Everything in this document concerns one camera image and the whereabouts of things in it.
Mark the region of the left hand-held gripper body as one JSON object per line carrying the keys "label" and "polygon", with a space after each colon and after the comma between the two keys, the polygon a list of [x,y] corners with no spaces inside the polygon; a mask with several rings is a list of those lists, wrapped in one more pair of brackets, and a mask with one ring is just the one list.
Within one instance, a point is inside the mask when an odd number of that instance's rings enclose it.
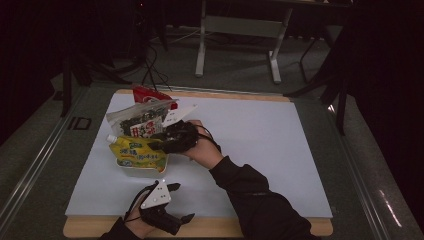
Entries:
{"label": "left hand-held gripper body", "polygon": [[181,219],[166,211],[166,206],[172,200],[170,193],[164,179],[156,180],[148,188],[148,193],[140,204],[140,216],[145,223],[171,235],[176,235],[182,223]]}

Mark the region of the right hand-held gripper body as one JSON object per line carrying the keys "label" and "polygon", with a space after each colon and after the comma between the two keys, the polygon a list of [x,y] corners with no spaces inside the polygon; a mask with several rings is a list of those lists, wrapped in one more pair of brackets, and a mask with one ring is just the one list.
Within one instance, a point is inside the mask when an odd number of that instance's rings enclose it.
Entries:
{"label": "right hand-held gripper body", "polygon": [[182,153],[192,148],[198,140],[198,131],[194,124],[183,118],[197,109],[197,105],[170,110],[162,123],[163,132],[169,134],[168,140],[160,140],[165,153]]}

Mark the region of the yellow green spout pouch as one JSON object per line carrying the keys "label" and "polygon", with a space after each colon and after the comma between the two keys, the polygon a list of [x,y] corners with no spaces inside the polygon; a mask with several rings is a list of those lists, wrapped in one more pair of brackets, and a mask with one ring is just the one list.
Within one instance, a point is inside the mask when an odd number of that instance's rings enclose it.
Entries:
{"label": "yellow green spout pouch", "polygon": [[168,155],[148,146],[149,143],[156,143],[156,140],[125,135],[108,135],[106,140],[118,166],[136,170],[151,169],[157,173],[165,171]]}

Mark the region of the clear dried seaweed bag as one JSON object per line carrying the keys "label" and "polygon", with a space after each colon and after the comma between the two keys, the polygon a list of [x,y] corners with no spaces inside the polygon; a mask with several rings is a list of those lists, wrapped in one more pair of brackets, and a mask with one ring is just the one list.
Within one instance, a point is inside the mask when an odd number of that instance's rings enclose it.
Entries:
{"label": "clear dried seaweed bag", "polygon": [[173,106],[176,106],[175,100],[135,103],[128,108],[107,113],[106,120],[116,136],[149,138],[163,131],[162,123]]}

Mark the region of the white two-compartment plastic container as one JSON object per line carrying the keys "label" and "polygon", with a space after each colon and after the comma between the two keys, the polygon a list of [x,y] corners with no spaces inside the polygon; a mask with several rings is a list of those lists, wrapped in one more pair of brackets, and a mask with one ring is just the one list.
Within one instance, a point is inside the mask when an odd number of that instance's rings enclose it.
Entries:
{"label": "white two-compartment plastic container", "polygon": [[140,166],[130,160],[116,160],[116,165],[129,177],[161,178],[165,175],[168,160],[148,161]]}

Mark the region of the red white sauce pouch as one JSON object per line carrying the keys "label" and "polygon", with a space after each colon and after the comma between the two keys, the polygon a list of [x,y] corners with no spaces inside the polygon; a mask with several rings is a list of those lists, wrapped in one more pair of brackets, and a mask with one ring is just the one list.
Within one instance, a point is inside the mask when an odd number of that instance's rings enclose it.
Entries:
{"label": "red white sauce pouch", "polygon": [[145,87],[142,85],[133,85],[132,92],[134,101],[136,103],[144,104],[150,107],[165,106],[168,104],[171,110],[178,108],[178,104],[175,99],[153,88]]}

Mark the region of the person's right hand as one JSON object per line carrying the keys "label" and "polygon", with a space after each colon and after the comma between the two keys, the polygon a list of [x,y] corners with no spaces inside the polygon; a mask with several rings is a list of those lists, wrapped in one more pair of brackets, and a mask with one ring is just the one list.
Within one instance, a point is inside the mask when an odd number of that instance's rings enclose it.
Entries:
{"label": "person's right hand", "polygon": [[211,142],[212,136],[203,126],[202,122],[200,120],[191,120],[191,123],[195,125],[201,137],[194,147],[184,152],[184,155],[196,161],[201,166],[212,169],[224,158],[224,156],[216,145]]}

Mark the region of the person's left hand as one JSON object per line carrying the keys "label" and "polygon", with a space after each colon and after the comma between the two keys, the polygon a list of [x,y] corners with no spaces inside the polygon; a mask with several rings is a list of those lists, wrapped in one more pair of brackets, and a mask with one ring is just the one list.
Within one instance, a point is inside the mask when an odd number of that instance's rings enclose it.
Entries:
{"label": "person's left hand", "polygon": [[155,230],[154,226],[145,223],[140,216],[139,206],[141,201],[138,201],[136,205],[130,211],[128,217],[124,220],[125,226],[138,238],[144,239]]}

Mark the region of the white table mat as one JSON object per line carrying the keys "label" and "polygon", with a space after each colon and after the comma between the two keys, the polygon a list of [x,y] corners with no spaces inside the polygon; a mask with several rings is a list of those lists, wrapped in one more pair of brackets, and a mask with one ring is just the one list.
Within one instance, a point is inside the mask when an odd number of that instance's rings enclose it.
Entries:
{"label": "white table mat", "polygon": [[[330,206],[298,112],[290,102],[181,97],[180,107],[193,106],[222,152],[267,177],[272,191],[285,196],[303,217],[329,218]],[[102,123],[68,204],[68,216],[118,216],[135,195],[150,185],[140,175],[120,168],[106,141],[112,130]],[[181,155],[169,158],[163,179],[179,184],[167,211],[172,215],[232,217],[235,212],[224,190],[209,172]]]}

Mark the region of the black metal stand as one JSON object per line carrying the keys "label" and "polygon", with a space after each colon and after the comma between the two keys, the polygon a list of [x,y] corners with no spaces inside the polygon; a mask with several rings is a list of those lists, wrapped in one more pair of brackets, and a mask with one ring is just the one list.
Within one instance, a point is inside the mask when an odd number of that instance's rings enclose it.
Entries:
{"label": "black metal stand", "polygon": [[72,106],[72,77],[75,77],[80,85],[89,86],[92,83],[90,69],[100,72],[115,83],[129,84],[129,81],[118,77],[84,54],[66,53],[62,60],[62,117],[68,114]]}
{"label": "black metal stand", "polygon": [[345,63],[338,59],[338,40],[341,37],[342,33],[331,37],[330,50],[321,67],[317,73],[312,76],[308,84],[298,90],[284,93],[284,96],[296,98],[324,86],[325,89],[320,95],[319,101],[327,107],[330,107],[334,101],[337,101],[335,125],[338,132],[344,136],[344,119],[349,78],[343,69]]}

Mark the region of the metal floor rail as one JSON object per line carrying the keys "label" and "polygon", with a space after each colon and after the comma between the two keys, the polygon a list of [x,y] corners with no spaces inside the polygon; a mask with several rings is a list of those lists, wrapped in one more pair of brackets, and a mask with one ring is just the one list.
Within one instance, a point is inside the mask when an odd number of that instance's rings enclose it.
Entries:
{"label": "metal floor rail", "polygon": [[27,168],[0,206],[0,233],[41,221],[48,231],[61,228],[74,186],[95,134],[95,117],[88,110],[92,89],[82,87],[65,116],[57,115],[49,134],[26,138],[35,146],[23,151]]}
{"label": "metal floor rail", "polygon": [[347,171],[350,175],[351,181],[358,196],[358,200],[362,206],[363,212],[367,219],[368,225],[371,228],[371,232],[373,233],[374,239],[391,240],[391,237],[387,232],[385,223],[376,208],[372,196],[370,195],[370,192],[368,191],[365,181],[361,175],[360,169],[358,168],[354,153],[352,152],[348,141],[344,136],[340,134],[339,129],[336,126],[336,112],[334,110],[334,107],[330,105],[326,108],[326,112],[332,131],[341,144],[342,151],[345,155]]}

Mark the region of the white metal table frame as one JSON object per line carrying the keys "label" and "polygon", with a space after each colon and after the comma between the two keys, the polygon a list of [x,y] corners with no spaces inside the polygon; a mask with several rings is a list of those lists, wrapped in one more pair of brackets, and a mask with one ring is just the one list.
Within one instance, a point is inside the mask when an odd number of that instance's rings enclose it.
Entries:
{"label": "white metal table frame", "polygon": [[235,18],[226,16],[214,16],[206,13],[207,0],[201,0],[201,18],[200,18],[200,40],[197,54],[195,76],[204,75],[206,45],[206,32],[246,35],[255,37],[274,38],[276,45],[273,50],[268,52],[268,62],[275,84],[282,82],[278,66],[278,54],[285,37],[286,30],[292,15],[292,8],[288,8],[282,21],[268,21]]}

